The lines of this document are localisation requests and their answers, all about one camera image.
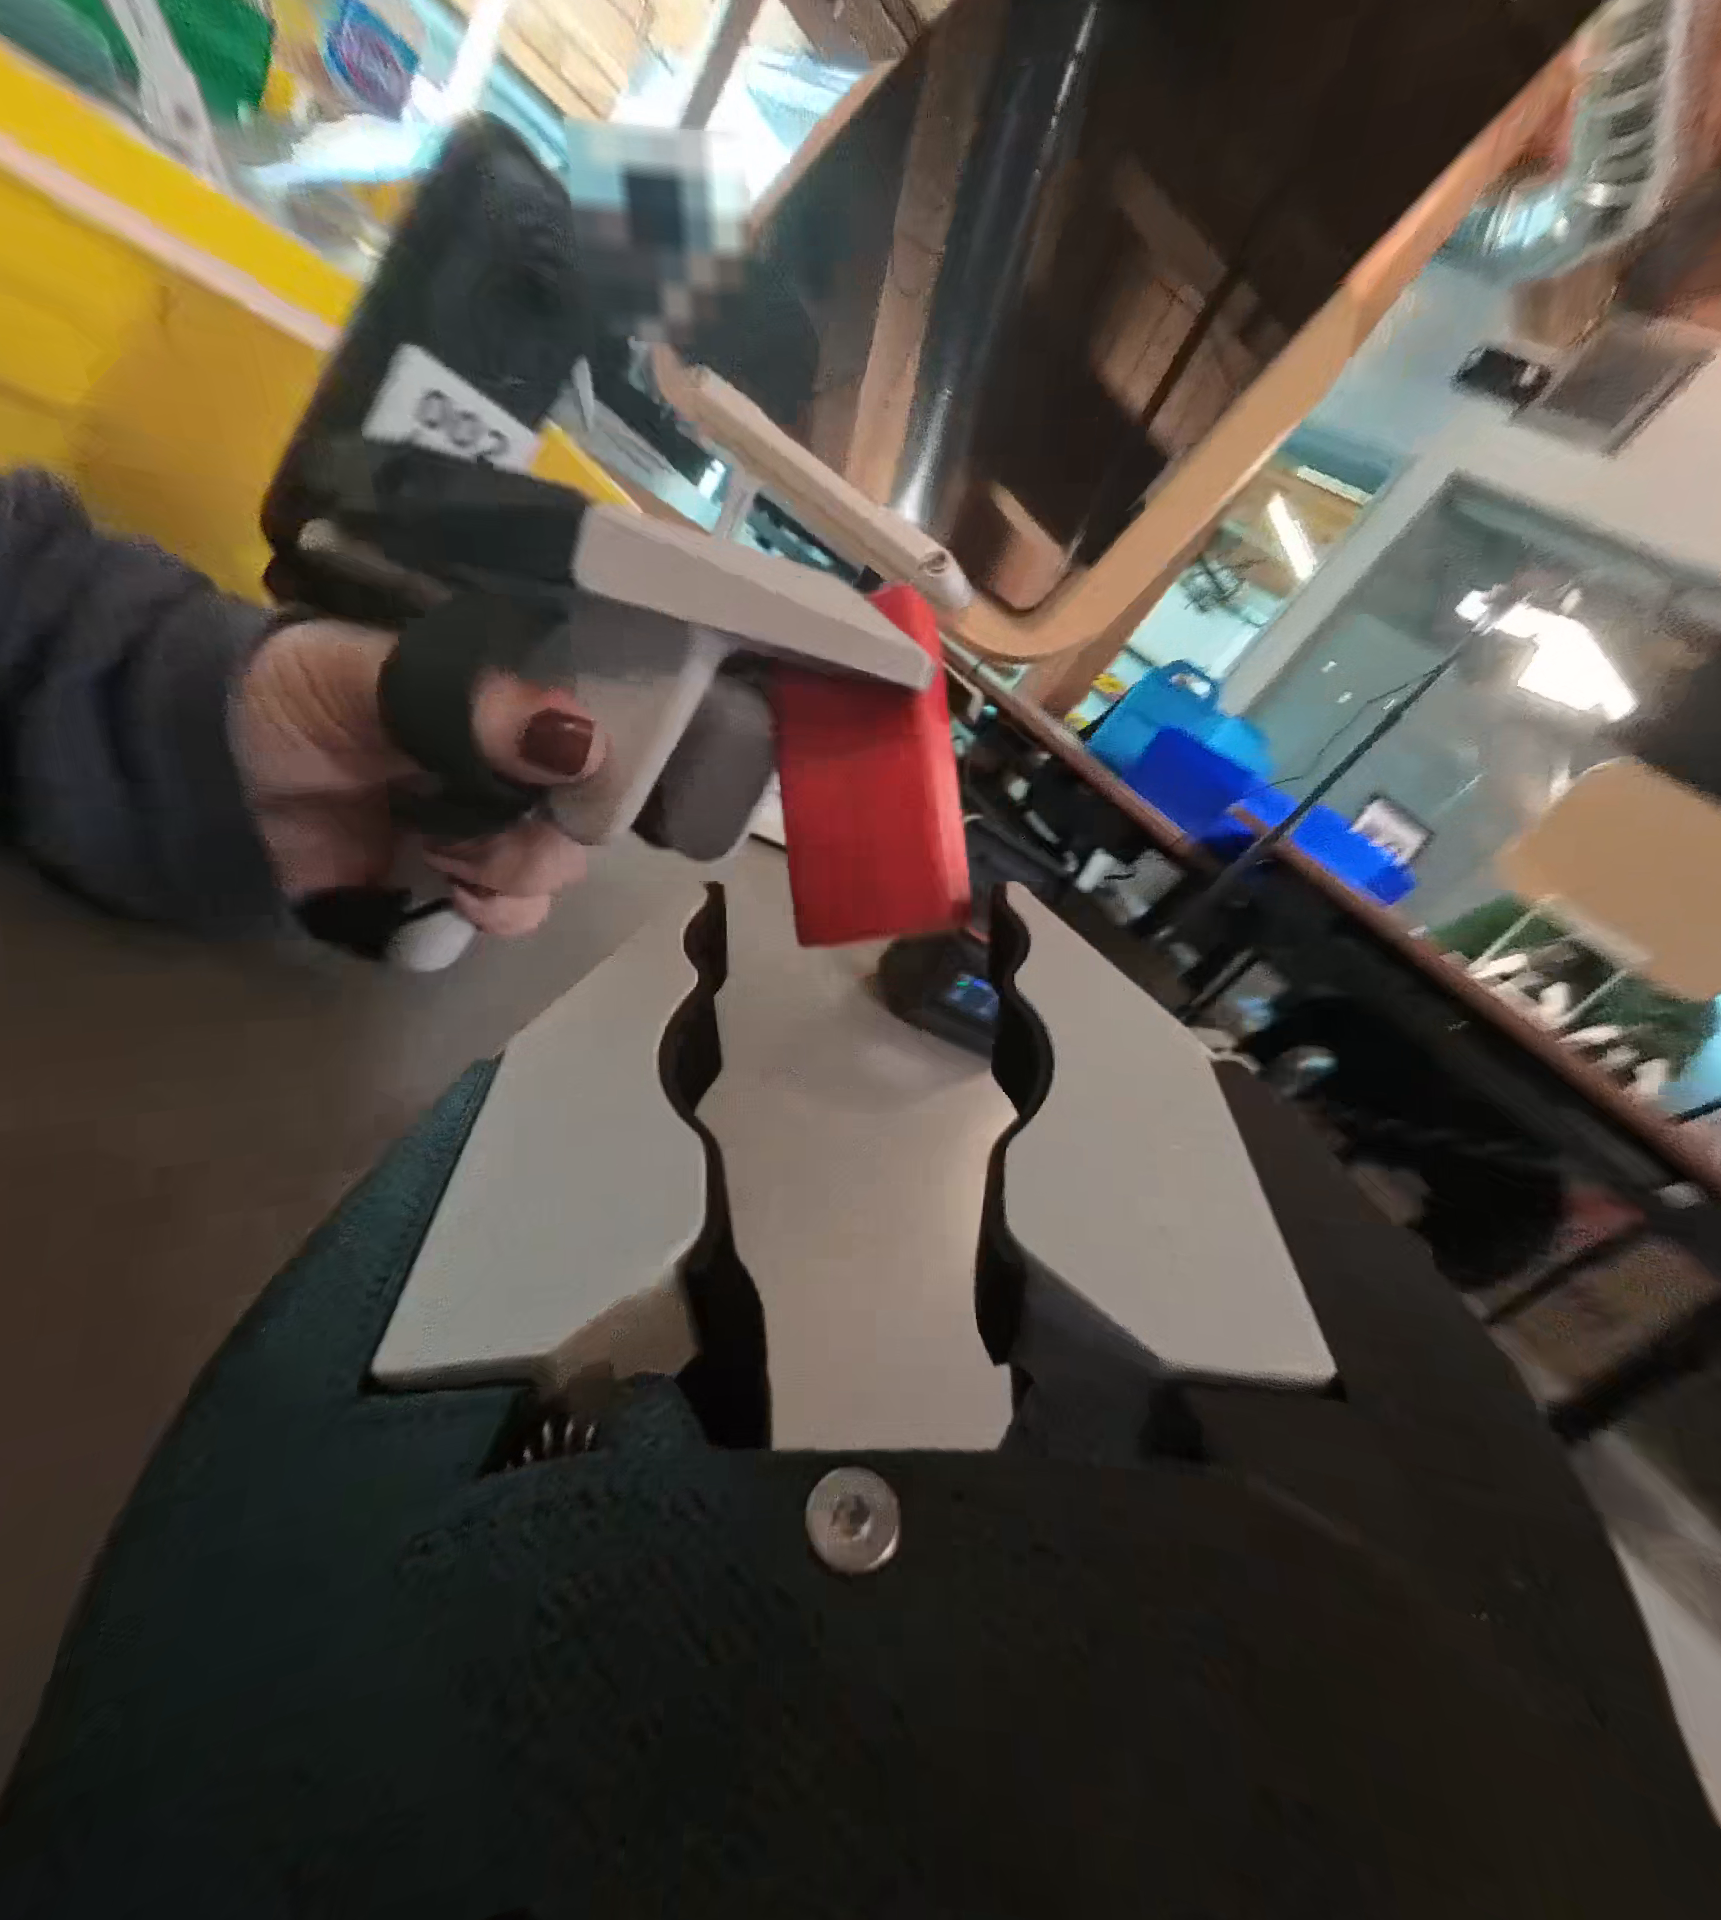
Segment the black battery charger case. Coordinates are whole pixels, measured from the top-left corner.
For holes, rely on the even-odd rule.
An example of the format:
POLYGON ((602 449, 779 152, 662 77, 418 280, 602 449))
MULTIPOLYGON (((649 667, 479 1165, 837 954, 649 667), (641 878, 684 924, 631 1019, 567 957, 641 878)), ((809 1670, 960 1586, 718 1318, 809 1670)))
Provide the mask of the black battery charger case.
POLYGON ((992 1062, 1003 998, 985 924, 895 938, 878 957, 872 989, 909 1029, 992 1062))

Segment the silver ventilation duct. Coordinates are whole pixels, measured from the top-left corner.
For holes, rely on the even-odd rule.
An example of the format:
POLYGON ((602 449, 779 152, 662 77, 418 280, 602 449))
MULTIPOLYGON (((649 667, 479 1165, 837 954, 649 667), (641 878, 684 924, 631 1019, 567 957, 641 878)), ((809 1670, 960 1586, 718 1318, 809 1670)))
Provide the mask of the silver ventilation duct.
POLYGON ((1685 164, 1698 14, 1698 3, 1605 3, 1580 35, 1566 155, 1507 169, 1440 260, 1489 285, 1531 285, 1651 225, 1685 164))

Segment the small blue parts bin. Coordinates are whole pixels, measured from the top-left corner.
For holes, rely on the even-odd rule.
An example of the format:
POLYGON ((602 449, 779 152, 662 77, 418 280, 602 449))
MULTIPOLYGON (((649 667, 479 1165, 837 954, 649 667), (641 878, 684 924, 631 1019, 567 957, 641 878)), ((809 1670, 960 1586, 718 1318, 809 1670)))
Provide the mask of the small blue parts bin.
POLYGON ((1189 838, 1204 838, 1236 802, 1268 785, 1275 752, 1251 725, 1214 734, 1163 725, 1127 766, 1120 778, 1136 797, 1189 838))
POLYGON ((1298 819, 1286 838, 1316 866, 1330 872, 1330 878, 1353 886, 1355 894, 1377 900, 1381 906, 1397 906, 1418 889, 1414 869, 1365 830, 1353 826, 1339 811, 1326 802, 1303 804, 1271 785, 1256 788, 1240 802, 1231 804, 1218 816, 1214 834, 1224 843, 1247 843, 1258 830, 1282 826, 1291 812, 1298 819))

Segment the wooden top office table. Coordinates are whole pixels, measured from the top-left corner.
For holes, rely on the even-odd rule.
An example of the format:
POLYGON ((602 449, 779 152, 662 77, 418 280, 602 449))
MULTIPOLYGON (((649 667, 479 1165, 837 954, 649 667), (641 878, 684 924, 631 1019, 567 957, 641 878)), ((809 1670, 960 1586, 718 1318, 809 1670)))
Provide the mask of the wooden top office table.
MULTIPOLYGON (((1210 911, 1228 978, 1268 966, 1282 995, 1341 995, 1419 1040, 1471 1090, 1559 1157, 1569 1206, 1552 1251, 1504 1283, 1468 1290, 1485 1325, 1520 1358, 1552 1424, 1580 1439, 1641 1397, 1721 1351, 1721 1157, 1685 1125, 1583 1063, 1534 1013, 1479 982, 1471 966, 1408 932, 1386 908, 1281 843, 1210 911)), ((1306 1112, 1332 1058, 1306 1063, 1306 1112)), ((1408 1174, 1377 1165, 1412 1191, 1408 1174)))

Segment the dark chair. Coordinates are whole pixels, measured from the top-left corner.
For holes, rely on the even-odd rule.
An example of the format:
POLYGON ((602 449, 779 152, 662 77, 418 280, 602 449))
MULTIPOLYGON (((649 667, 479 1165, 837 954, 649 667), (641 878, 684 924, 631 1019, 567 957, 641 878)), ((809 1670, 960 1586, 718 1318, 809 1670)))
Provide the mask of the dark chair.
POLYGON ((1504 1283, 1552 1251, 1569 1206, 1552 1146, 1471 1090, 1419 1040, 1349 998, 1286 998, 1244 1040, 1267 1069, 1299 1047, 1332 1058, 1312 1101, 1353 1163, 1418 1179, 1412 1230, 1454 1286, 1504 1283))

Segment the green storage bin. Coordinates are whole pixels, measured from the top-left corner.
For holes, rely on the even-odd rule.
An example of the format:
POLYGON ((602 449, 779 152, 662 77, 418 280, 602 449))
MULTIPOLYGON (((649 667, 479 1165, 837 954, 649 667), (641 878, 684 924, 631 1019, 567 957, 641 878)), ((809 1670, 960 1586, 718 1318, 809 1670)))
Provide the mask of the green storage bin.
MULTIPOLYGON (((222 126, 258 115, 274 28, 258 3, 160 3, 180 55, 222 126)), ((110 3, 0 3, 0 35, 79 89, 138 108, 138 55, 110 3)))

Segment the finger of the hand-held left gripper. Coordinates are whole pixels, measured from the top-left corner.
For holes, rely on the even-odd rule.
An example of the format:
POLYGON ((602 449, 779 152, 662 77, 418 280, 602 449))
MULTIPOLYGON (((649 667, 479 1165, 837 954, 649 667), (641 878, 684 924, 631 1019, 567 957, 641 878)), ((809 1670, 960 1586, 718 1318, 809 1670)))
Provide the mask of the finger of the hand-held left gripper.
POLYGON ((779 667, 905 707, 936 676, 845 580, 616 506, 588 506, 567 583, 567 688, 607 736, 567 788, 567 834, 736 852, 777 785, 779 667))

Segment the wall air vent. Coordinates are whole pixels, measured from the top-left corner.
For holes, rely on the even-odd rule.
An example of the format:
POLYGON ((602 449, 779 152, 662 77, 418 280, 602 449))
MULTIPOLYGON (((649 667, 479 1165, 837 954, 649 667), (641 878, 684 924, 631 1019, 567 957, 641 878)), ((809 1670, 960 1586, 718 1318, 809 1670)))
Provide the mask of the wall air vent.
POLYGON ((1552 369, 1520 425, 1597 454, 1615 454, 1668 408, 1715 356, 1704 330, 1615 314, 1552 369))

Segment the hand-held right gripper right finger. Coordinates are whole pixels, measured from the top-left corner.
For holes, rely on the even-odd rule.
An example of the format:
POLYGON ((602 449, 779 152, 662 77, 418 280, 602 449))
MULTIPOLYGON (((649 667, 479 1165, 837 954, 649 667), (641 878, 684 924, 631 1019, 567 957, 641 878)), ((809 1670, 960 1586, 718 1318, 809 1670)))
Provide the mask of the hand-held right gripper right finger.
POLYGON ((1025 886, 989 901, 978 1336, 1042 1389, 1328 1392, 1339 1364, 1204 1042, 1025 886))

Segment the blue toolbox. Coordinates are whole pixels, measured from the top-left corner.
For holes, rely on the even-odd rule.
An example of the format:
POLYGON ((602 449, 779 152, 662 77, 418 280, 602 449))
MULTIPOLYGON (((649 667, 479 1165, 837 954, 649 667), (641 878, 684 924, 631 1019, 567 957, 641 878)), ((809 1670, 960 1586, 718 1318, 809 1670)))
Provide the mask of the blue toolbox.
POLYGON ((1198 665, 1176 660, 1143 674, 1085 734, 1087 752, 1130 773, 1163 732, 1210 739, 1224 718, 1221 688, 1198 665))

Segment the small wooden board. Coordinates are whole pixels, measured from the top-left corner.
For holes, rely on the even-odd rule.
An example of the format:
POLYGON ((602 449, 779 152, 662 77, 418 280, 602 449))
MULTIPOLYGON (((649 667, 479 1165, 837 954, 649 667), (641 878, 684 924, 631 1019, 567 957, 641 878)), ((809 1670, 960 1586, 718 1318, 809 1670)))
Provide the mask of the small wooden board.
POLYGON ((1721 802, 1644 759, 1580 773, 1496 852, 1504 889, 1655 989, 1721 995, 1721 802))

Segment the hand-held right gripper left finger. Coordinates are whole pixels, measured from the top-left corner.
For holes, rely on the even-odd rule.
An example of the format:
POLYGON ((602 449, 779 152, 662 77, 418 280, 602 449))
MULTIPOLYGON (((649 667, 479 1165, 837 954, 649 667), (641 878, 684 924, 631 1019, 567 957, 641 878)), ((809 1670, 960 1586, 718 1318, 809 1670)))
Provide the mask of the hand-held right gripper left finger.
POLYGON ((765 1309, 701 1114, 728 975, 709 880, 506 1045, 371 1351, 374 1385, 515 1385, 552 1437, 589 1437, 627 1382, 666 1378, 709 1445, 771 1445, 765 1309))

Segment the person's left hand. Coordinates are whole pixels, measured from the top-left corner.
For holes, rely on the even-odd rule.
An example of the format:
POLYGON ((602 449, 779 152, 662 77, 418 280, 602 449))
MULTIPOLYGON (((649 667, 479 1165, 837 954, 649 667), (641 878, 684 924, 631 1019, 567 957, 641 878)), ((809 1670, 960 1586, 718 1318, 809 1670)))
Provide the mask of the person's left hand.
POLYGON ((244 674, 230 743, 271 872, 290 901, 423 875, 499 938, 535 932, 588 875, 589 854, 552 819, 431 834, 395 811, 418 776, 383 725, 378 685, 395 637, 345 619, 289 623, 244 674))

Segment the yellow storage bin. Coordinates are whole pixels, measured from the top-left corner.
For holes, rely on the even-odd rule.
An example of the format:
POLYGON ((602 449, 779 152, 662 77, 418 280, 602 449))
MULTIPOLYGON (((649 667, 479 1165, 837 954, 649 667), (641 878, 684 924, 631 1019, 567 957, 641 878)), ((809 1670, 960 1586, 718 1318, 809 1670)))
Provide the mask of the yellow storage bin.
POLYGON ((359 280, 0 35, 0 470, 261 594, 261 503, 359 280))

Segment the red wooden block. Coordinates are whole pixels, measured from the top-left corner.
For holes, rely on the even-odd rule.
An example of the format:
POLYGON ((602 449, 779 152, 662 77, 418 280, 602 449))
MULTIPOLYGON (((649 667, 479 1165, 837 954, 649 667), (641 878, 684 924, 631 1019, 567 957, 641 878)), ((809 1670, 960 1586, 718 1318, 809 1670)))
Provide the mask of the red wooden block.
POLYGON ((915 586, 870 600, 934 665, 925 690, 793 667, 771 678, 800 947, 936 936, 972 913, 939 623, 915 586))

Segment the studio light on tripod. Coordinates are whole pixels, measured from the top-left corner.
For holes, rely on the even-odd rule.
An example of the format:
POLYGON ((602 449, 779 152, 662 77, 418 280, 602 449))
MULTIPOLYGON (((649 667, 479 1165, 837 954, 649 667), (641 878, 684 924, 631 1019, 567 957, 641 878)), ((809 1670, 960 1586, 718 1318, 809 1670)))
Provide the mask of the studio light on tripod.
POLYGON ((1496 852, 1585 771, 1636 696, 1562 586, 1433 590, 1432 627, 1341 612, 1260 696, 1271 788, 1346 822, 1372 792, 1436 838, 1414 862, 1426 908, 1472 901, 1496 852))

